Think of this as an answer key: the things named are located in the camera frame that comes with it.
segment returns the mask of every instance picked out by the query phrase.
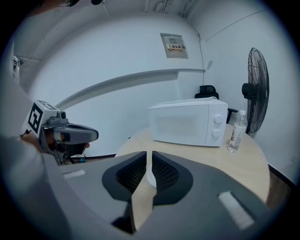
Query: electrical panel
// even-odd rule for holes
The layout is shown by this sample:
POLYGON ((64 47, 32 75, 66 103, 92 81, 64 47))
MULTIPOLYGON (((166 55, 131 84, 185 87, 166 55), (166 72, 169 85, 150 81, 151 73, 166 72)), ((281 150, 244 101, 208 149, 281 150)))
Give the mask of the electrical panel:
POLYGON ((161 33, 160 36, 163 40, 167 58, 188 58, 181 35, 161 33))

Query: label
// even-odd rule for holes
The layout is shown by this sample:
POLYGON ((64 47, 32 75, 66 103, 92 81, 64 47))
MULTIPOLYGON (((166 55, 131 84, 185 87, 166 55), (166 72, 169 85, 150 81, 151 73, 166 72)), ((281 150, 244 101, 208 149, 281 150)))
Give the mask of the label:
POLYGON ((38 136, 39 129, 41 125, 41 120, 43 116, 43 110, 41 110, 38 105, 33 103, 33 106, 31 108, 31 112, 29 114, 28 118, 28 125, 31 127, 31 130, 38 136))
POLYGON ((179 44, 167 44, 168 51, 179 51, 182 52, 181 45, 179 44))
POLYGON ((236 145, 237 140, 239 139, 240 141, 242 140, 244 133, 245 133, 246 127, 239 127, 234 125, 233 128, 233 132, 232 132, 232 136, 231 136, 231 144, 233 146, 236 145))

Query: white microwave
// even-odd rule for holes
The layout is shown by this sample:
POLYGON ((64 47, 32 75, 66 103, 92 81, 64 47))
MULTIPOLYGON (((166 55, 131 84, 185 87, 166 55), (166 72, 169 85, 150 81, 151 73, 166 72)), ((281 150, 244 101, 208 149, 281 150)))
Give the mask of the white microwave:
POLYGON ((215 97, 156 104, 147 109, 152 139, 219 147, 224 137, 228 105, 215 97))

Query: white strip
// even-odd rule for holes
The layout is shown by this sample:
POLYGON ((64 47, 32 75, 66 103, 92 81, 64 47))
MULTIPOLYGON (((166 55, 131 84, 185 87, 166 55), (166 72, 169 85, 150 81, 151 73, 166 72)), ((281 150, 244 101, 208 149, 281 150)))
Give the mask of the white strip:
POLYGON ((68 172, 68 173, 64 173, 64 178, 65 179, 69 179, 69 178, 73 178, 73 177, 78 177, 78 176, 82 176, 85 174, 84 170, 79 170, 79 171, 75 171, 75 172, 68 172))
POLYGON ((229 215, 232 217, 235 224, 239 229, 243 230, 254 223, 251 216, 245 211, 245 209, 239 204, 239 202, 232 196, 230 192, 224 192, 219 194, 218 198, 224 205, 229 215))
POLYGON ((57 141, 57 142, 61 142, 62 141, 62 139, 60 137, 61 136, 60 132, 54 131, 53 132, 53 136, 54 136, 55 141, 57 141))

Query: table top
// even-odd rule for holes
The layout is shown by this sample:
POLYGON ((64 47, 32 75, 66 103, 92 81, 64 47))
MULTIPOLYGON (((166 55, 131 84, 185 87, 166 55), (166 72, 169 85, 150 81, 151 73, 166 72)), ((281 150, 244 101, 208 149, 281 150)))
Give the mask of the table top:
MULTIPOLYGON (((270 174, 263 151, 249 135, 245 134, 238 152, 230 153, 227 145, 232 131, 233 126, 227 124, 220 147, 200 147, 154 141, 150 129, 146 128, 127 140, 116 157, 137 151, 147 151, 148 167, 152 162, 152 151, 177 155, 222 170, 266 202, 270 174)), ((152 212, 152 200, 155 195, 156 188, 147 181, 146 175, 144 175, 132 195, 134 221, 137 229, 152 212)))

